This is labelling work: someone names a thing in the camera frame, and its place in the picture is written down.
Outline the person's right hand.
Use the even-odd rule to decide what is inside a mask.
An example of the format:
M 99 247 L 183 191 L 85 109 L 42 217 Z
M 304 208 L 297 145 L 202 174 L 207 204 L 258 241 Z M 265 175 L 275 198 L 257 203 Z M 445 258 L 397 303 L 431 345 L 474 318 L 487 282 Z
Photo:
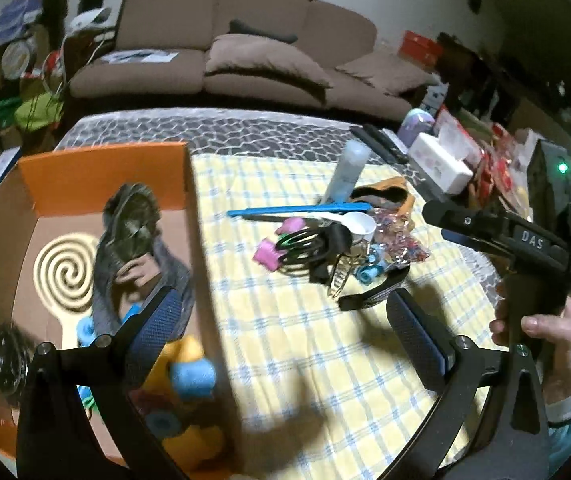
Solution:
M 543 398 L 547 405 L 571 397 L 571 295 L 560 314 L 523 316 L 520 330 L 529 338 L 546 341 L 553 347 L 551 363 L 543 372 Z

